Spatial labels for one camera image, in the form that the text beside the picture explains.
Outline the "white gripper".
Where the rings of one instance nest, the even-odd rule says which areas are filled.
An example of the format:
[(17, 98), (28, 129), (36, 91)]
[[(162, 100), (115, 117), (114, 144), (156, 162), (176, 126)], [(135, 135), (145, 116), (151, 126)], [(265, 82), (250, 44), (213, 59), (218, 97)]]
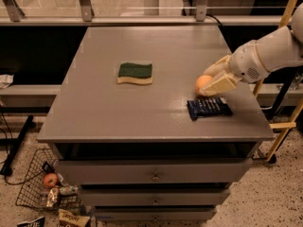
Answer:
[(268, 53), (269, 45), (260, 40), (243, 44), (231, 56), (222, 57), (204, 70), (204, 75), (214, 78), (200, 87), (198, 93), (214, 96), (234, 90), (240, 80), (253, 83), (265, 79), (270, 73), (265, 62), (269, 58)]

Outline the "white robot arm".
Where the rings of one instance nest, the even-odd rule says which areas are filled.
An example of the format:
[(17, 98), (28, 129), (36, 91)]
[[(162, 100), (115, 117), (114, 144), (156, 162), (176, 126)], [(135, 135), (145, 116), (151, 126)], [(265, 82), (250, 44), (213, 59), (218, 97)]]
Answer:
[(303, 5), (296, 8), (291, 27), (274, 32), (238, 47), (204, 71), (210, 80), (196, 84), (200, 96), (214, 96), (234, 90), (239, 81), (253, 83), (266, 79), (270, 73), (286, 67), (303, 65)]

